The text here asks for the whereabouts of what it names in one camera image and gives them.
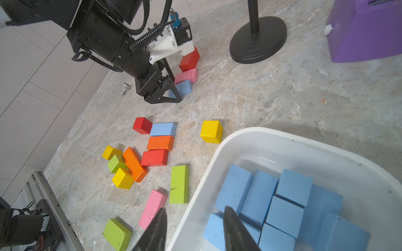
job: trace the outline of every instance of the gray stone surface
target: gray stone surface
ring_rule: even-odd
[[[220,120],[223,138],[236,130],[269,127],[360,154],[402,180],[402,55],[380,60],[334,64],[324,26],[333,1],[260,1],[260,16],[281,17],[288,26],[284,47],[252,65],[229,55],[232,35],[247,23],[247,2],[219,7],[189,18],[201,55],[198,82],[179,104],[151,105],[135,93],[120,96],[125,73],[105,80],[60,145],[45,176],[86,250],[111,250],[102,237],[109,218],[121,219],[133,236],[151,189],[169,190],[170,168],[190,167],[189,197],[194,194],[217,144],[199,137],[203,120]],[[180,55],[169,57],[180,72]],[[136,117],[177,123],[167,167],[151,167],[130,190],[116,188],[107,161],[107,145],[142,154],[147,135],[133,131]],[[165,204],[168,242],[187,205]]]

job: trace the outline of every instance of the red block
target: red block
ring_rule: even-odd
[[[197,66],[198,60],[200,59],[200,54],[198,53],[197,47],[194,46],[194,51],[190,54],[185,55],[180,62],[180,69],[182,72],[194,69]]]
[[[165,149],[144,152],[141,165],[146,167],[167,165],[168,153]]]
[[[149,134],[151,132],[152,122],[144,117],[136,118],[133,129],[141,134]]]

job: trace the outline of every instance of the green block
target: green block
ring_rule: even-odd
[[[109,219],[103,231],[103,237],[117,250],[125,251],[131,238],[131,231],[128,230],[117,219]]]
[[[119,168],[121,169],[127,169],[126,164],[124,163],[124,160],[121,156],[119,155],[114,155],[109,163],[107,164],[109,166],[109,169],[112,173],[116,173]]]
[[[189,202],[189,167],[179,165],[172,167],[172,178],[170,179],[171,204],[183,204]]]

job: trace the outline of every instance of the black pole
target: black pole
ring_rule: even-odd
[[[250,30],[252,35],[260,32],[260,23],[258,22],[258,1],[248,0],[248,15],[250,17]]]

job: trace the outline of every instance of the yellow block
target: yellow block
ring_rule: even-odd
[[[106,147],[105,151],[103,152],[102,157],[104,157],[107,160],[111,160],[114,155],[121,156],[122,154],[123,154],[122,151],[117,150],[117,149],[111,147],[110,145],[108,145]]]
[[[201,138],[207,143],[221,143],[224,128],[217,120],[205,120],[202,124]]]
[[[112,181],[116,185],[116,187],[124,189],[130,189],[131,185],[134,183],[134,179],[131,176],[130,172],[121,168],[117,170]]]

